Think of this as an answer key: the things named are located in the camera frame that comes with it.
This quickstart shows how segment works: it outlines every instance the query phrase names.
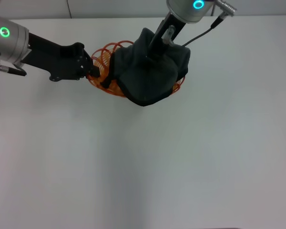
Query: orange mesh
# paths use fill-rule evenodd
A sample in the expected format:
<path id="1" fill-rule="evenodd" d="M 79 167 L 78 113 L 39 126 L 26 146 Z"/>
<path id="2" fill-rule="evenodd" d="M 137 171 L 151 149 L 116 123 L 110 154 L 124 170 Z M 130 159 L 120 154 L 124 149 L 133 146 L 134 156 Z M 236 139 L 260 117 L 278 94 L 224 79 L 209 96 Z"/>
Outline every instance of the orange mesh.
<path id="1" fill-rule="evenodd" d="M 96 78 L 96 77 L 92 77 L 92 76 L 88 75 L 87 79 L 89 80 L 89 82 L 93 86 L 95 86 L 95 87 L 97 87 L 97 88 L 99 88 L 99 89 L 101 89 L 101 90 L 103 90 L 109 94 L 113 94 L 113 95 L 120 96 L 120 97 L 125 97 L 125 95 L 123 94 L 123 92 L 119 88 L 116 80 L 112 80 L 109 88 L 103 88 L 101 86 L 101 82 L 103 82 L 109 74 L 110 57 L 116 51 L 116 49 L 123 47 L 122 43 L 133 44 L 133 42 L 131 42 L 131 41 L 121 41 L 118 43 L 109 43 L 105 47 L 103 47 L 102 49 L 98 49 L 97 51 L 95 51 L 92 54 L 91 59 L 92 59 L 94 65 L 100 68 L 101 76 L 99 78 Z M 184 83 L 184 81 L 185 81 L 185 78 L 183 78 L 182 80 L 175 83 L 175 85 L 173 87 L 173 93 L 172 94 L 174 94 L 180 90 L 180 87 Z"/>

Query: white backdrop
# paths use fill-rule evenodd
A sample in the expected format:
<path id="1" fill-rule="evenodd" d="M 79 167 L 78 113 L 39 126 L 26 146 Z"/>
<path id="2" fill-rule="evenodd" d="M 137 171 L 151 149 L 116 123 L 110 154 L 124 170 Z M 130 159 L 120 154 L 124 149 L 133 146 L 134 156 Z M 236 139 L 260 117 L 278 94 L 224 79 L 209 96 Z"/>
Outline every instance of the white backdrop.
<path id="1" fill-rule="evenodd" d="M 228 0 L 237 15 L 286 15 L 286 0 Z M 166 0 L 69 0 L 74 18 L 163 17 Z M 0 16 L 69 18 L 67 0 L 0 0 Z"/>
<path id="2" fill-rule="evenodd" d="M 17 22 L 92 53 L 160 21 Z M 181 91 L 146 108 L 1 74 L 0 229 L 286 228 L 286 17 L 227 19 L 190 48 Z"/>

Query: black cable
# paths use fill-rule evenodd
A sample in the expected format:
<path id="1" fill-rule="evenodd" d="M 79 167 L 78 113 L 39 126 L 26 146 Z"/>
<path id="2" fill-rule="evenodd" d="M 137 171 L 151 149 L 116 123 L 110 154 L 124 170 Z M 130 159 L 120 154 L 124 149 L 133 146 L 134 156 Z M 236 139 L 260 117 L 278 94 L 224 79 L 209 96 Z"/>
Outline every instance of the black cable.
<path id="1" fill-rule="evenodd" d="M 204 33 L 200 34 L 199 36 L 197 36 L 197 37 L 191 39 L 189 42 L 185 43 L 185 44 L 183 45 L 183 47 L 189 45 L 189 44 L 192 43 L 193 41 L 196 41 L 198 38 L 201 38 L 202 36 L 206 35 L 206 34 L 207 34 L 208 32 L 210 32 L 211 30 L 212 30 L 212 28 L 209 28 L 209 29 L 208 29 L 207 31 L 205 31 Z"/>
<path id="2" fill-rule="evenodd" d="M 196 41 L 198 38 L 201 38 L 202 36 L 205 36 L 208 32 L 210 32 L 211 30 L 215 29 L 220 23 L 222 23 L 224 19 L 225 19 L 225 17 L 218 16 L 218 17 L 216 18 L 216 20 L 213 22 L 213 24 L 211 25 L 211 27 L 210 27 L 207 31 L 205 31 L 204 33 L 200 34 L 199 36 L 197 36 L 197 37 L 191 39 L 189 42 L 185 43 L 185 44 L 183 45 L 183 47 L 189 45 L 189 44 L 192 43 L 193 41 Z"/>
<path id="3" fill-rule="evenodd" d="M 70 6 L 69 6 L 69 0 L 67 0 L 67 5 L 68 5 L 68 10 L 69 10 L 70 18 L 72 18 L 72 14 L 71 14 Z"/>
<path id="4" fill-rule="evenodd" d="M 216 8 L 216 5 L 215 5 L 215 3 L 214 3 L 213 8 L 212 8 L 212 12 L 211 12 L 211 16 L 214 16 L 215 8 Z"/>

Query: green led ring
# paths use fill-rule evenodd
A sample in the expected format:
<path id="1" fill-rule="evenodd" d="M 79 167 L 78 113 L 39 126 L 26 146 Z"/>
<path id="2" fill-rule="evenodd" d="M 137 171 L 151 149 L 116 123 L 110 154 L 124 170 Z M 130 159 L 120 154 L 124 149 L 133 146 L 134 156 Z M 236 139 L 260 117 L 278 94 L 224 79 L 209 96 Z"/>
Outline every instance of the green led ring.
<path id="1" fill-rule="evenodd" d="M 2 27 L 0 29 L 0 34 L 2 37 L 9 37 L 10 36 L 10 30 L 6 27 Z"/>

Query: dark gray cloth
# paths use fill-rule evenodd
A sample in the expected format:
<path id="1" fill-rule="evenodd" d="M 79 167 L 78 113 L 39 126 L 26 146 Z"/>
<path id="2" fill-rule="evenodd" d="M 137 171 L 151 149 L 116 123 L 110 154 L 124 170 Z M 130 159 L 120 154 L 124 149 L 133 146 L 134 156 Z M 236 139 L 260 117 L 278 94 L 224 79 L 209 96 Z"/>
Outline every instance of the dark gray cloth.
<path id="1" fill-rule="evenodd" d="M 110 63 L 112 79 L 117 79 L 125 96 L 138 105 L 154 104 L 173 92 L 174 84 L 185 77 L 191 51 L 170 46 L 159 59 L 147 57 L 154 33 L 144 28 L 140 38 L 127 48 L 119 48 Z"/>

